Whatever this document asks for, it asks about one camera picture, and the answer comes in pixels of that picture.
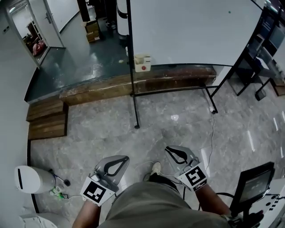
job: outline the dark floor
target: dark floor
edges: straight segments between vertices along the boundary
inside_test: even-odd
[[[94,9],[89,9],[90,19]],[[89,44],[82,18],[77,14],[61,33],[65,49],[51,48],[32,80],[27,101],[35,101],[85,81],[129,74],[125,49],[119,45],[117,32],[108,32],[105,21],[99,22],[105,40]]]

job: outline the white sneaker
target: white sneaker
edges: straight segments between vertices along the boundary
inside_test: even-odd
[[[160,175],[161,172],[161,164],[160,162],[156,162],[154,163],[152,169],[151,169],[151,175],[153,175],[154,173],[156,173],[157,175]]]

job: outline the doorway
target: doorway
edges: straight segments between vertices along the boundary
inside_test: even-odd
[[[29,2],[23,0],[14,3],[8,8],[8,13],[24,45],[40,65],[49,51],[50,46],[45,42],[42,33],[40,33],[40,29],[30,10]]]

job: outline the gray tile floor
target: gray tile floor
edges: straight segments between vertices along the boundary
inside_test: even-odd
[[[89,9],[94,19],[94,9]],[[109,32],[105,21],[100,20],[105,40],[88,43],[82,18],[77,14],[61,33],[65,49],[51,48],[44,58],[39,74],[30,85],[28,102],[63,88],[70,88],[86,81],[101,80],[129,74],[126,50],[119,45],[117,32]]]
[[[139,130],[134,129],[130,97],[72,106],[68,136],[33,141],[32,165],[52,168],[62,178],[69,179],[71,186],[65,193],[77,196],[86,176],[102,158],[127,155],[130,165],[121,182],[127,187],[141,181],[150,171],[152,164],[147,161],[160,161],[163,174],[174,174],[164,154],[167,145],[189,147],[207,165],[215,121],[209,183],[216,192],[233,194],[241,171],[273,161],[275,178],[279,178],[285,167],[285,159],[281,158],[281,147],[285,148],[282,115],[285,98],[276,97],[271,86],[265,90],[267,97],[258,102],[254,98],[255,85],[237,97],[226,82],[214,97],[219,110],[215,120],[201,90],[139,97]],[[182,193],[183,188],[178,186],[178,189]],[[198,208],[194,193],[187,191],[185,198],[193,209]],[[71,223],[83,204],[80,197],[60,200],[48,193],[36,195],[36,199],[40,212],[63,215]],[[229,198],[222,199],[228,205],[231,203]],[[103,205],[100,222],[104,221],[112,200]]]

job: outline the cardboard box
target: cardboard box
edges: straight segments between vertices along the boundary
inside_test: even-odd
[[[83,26],[87,33],[95,32],[99,30],[98,22],[96,20],[91,20],[88,22],[83,22]]]
[[[87,38],[89,43],[90,42],[94,42],[95,40],[100,39],[99,38],[99,31],[87,33],[86,34],[86,38]]]

